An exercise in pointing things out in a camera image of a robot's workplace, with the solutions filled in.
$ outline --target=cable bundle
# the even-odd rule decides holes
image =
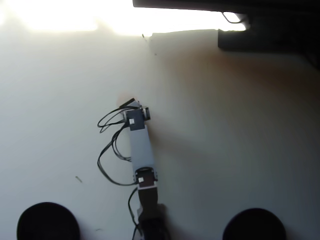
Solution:
[[[118,185],[118,186],[133,186],[135,184],[137,184],[136,182],[133,183],[129,183],[129,184],[123,184],[123,183],[119,183],[114,181],[104,170],[104,168],[101,165],[100,159],[102,157],[102,155],[110,148],[112,147],[112,150],[114,152],[114,154],[121,160],[127,161],[127,162],[131,162],[131,157],[125,157],[123,156],[119,150],[118,150],[118,146],[117,146],[117,139],[121,133],[121,131],[125,128],[127,128],[129,126],[128,122],[126,122],[124,119],[120,120],[120,121],[116,121],[116,122],[111,122],[111,120],[113,118],[115,118],[117,115],[125,112],[125,111],[129,111],[129,110],[135,110],[138,109],[138,107],[134,107],[134,106],[123,106],[123,107],[119,107],[111,112],[109,112],[107,115],[105,115],[103,118],[100,119],[100,121],[97,124],[97,127],[100,128],[100,133],[102,134],[104,131],[106,131],[110,126],[113,125],[120,125],[123,124],[122,127],[116,131],[112,138],[111,141],[104,147],[104,149],[101,151],[98,160],[97,160],[97,165],[99,170],[101,171],[101,173],[106,177],[106,179],[108,179],[111,183]],[[102,122],[111,114],[115,113],[114,115],[112,115],[104,124],[102,124]]]

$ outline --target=black object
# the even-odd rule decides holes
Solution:
[[[272,212],[251,208],[240,212],[226,226],[223,240],[286,240],[282,222]]]
[[[73,214],[52,202],[29,207],[20,216],[17,240],[80,240],[80,229]]]
[[[318,14],[317,0],[133,0],[138,8],[191,9],[239,14]]]
[[[245,31],[219,30],[225,51],[300,54],[320,70],[319,0],[132,0],[137,8],[232,12]]]

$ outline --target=sunlight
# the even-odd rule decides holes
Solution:
[[[187,30],[244,31],[243,24],[226,21],[220,12],[135,8],[132,0],[6,0],[8,7],[31,30],[93,31],[97,20],[119,35],[151,36]],[[238,21],[234,13],[226,13]]]
[[[4,24],[5,22],[5,12],[4,9],[0,6],[0,25]]]
[[[93,31],[96,21],[83,0],[7,0],[7,6],[31,30]]]

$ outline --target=black wheel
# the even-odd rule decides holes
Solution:
[[[52,202],[29,207],[20,216],[17,240],[80,240],[80,230],[73,214]]]

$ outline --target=white surface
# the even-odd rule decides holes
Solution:
[[[275,213],[290,240],[318,239],[320,79],[298,57],[221,52],[214,30],[143,39],[18,24],[0,28],[0,49],[1,239],[15,239],[21,213],[43,201],[70,209],[84,240],[131,239],[133,188],[96,165],[117,129],[99,134],[97,121],[124,95],[150,107],[173,239],[219,240],[253,207]],[[119,145],[129,153],[126,133]],[[111,152],[102,162],[132,181],[129,163]]]

